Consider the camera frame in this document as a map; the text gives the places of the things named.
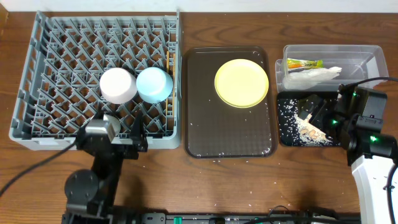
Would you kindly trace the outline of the white tissue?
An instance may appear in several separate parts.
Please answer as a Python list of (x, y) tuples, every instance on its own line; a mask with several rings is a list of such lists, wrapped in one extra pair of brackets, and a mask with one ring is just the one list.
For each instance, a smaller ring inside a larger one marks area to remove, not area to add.
[(291, 72), (282, 80), (287, 90), (306, 90), (321, 82), (328, 82), (340, 75), (341, 67), (311, 68), (301, 72)]

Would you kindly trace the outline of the green snack wrapper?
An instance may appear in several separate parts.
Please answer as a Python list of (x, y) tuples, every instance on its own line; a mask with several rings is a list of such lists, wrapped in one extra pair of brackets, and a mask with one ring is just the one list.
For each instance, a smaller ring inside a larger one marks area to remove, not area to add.
[(288, 58), (287, 66), (289, 70), (296, 70), (301, 68), (323, 68), (323, 60), (302, 60)]

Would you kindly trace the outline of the light blue bowl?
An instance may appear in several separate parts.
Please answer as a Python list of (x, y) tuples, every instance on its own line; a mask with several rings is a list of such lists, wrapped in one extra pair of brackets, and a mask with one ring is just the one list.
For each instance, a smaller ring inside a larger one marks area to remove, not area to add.
[(172, 93), (173, 85), (172, 77), (157, 67), (145, 68), (136, 80), (139, 96), (152, 104), (165, 101)]

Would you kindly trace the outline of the white bowl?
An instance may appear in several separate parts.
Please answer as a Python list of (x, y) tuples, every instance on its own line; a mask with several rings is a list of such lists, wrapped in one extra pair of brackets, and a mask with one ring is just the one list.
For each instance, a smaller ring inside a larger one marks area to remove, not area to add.
[(99, 80), (102, 97), (113, 104), (123, 104), (137, 94), (136, 78), (123, 68), (105, 71)]

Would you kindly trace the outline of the yellow plate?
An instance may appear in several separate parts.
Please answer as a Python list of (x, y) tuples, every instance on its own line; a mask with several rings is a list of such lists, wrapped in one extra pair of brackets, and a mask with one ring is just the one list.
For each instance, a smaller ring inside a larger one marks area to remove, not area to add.
[(269, 91), (265, 70), (248, 59), (224, 63), (216, 72), (214, 86), (219, 98), (235, 108), (250, 108), (259, 104)]

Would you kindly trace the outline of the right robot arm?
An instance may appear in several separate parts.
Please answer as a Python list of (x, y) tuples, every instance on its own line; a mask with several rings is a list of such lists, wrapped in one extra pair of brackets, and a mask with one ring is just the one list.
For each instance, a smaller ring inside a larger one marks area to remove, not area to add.
[(397, 139), (382, 134), (387, 95), (341, 85), (336, 99), (312, 94), (299, 99), (298, 116), (346, 151), (362, 223), (397, 223)]

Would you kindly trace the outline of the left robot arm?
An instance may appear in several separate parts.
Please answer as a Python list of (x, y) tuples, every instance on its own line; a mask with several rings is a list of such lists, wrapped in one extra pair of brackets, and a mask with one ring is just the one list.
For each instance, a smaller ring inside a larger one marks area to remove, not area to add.
[(81, 127), (75, 139), (76, 148), (94, 157), (90, 169), (72, 173), (65, 182), (67, 197), (63, 223), (140, 223), (141, 217), (126, 207), (115, 206), (114, 200), (123, 161), (136, 160), (147, 152), (142, 114), (134, 119), (129, 138), (132, 144), (113, 144), (113, 125), (100, 112)]

